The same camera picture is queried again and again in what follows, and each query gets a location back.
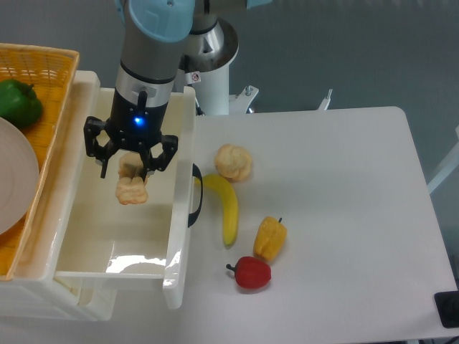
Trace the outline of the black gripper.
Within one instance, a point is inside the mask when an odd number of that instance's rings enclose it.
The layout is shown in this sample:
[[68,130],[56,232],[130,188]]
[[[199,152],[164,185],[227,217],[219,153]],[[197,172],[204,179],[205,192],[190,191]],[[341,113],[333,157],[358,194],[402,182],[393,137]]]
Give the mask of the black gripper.
[[116,90],[106,121],[94,116],[86,118],[83,127],[85,152],[101,164],[101,178],[105,178],[108,161],[119,150],[140,156],[144,181],[150,171],[165,171],[178,151],[178,137],[161,132],[168,105],[149,107],[147,95],[142,90],[134,98],[135,102],[130,102]]

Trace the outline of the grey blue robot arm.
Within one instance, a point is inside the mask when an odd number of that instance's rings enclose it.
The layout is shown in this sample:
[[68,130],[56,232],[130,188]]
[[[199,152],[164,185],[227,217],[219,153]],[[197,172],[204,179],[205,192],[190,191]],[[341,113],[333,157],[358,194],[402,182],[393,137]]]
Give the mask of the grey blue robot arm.
[[117,1],[125,25],[120,67],[110,117],[87,117],[87,156],[105,177],[119,150],[137,153],[141,178],[164,171],[179,139],[161,127],[176,74],[204,72],[223,58],[228,46],[218,16],[262,6],[263,1]]

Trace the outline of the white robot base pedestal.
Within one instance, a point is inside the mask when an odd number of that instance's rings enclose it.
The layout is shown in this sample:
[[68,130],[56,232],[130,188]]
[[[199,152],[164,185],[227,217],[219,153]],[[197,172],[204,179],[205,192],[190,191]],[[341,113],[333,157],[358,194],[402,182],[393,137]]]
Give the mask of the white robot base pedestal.
[[252,113],[259,89],[248,85],[238,95],[230,93],[230,65],[239,52],[233,26],[214,14],[194,17],[175,79],[175,91],[186,86],[195,91],[198,115]]

